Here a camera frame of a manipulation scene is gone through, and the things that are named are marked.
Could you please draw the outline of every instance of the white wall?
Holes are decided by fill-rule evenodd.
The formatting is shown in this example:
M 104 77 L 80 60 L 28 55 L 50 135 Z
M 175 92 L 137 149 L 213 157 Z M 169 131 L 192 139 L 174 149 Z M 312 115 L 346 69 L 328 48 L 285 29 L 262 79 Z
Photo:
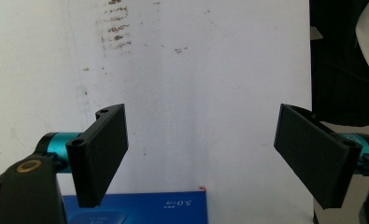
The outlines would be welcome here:
M 210 223 L 311 223 L 273 148 L 279 105 L 310 108 L 308 39 L 300 0 L 0 1 L 0 174 L 125 103 L 109 192 L 205 186 Z

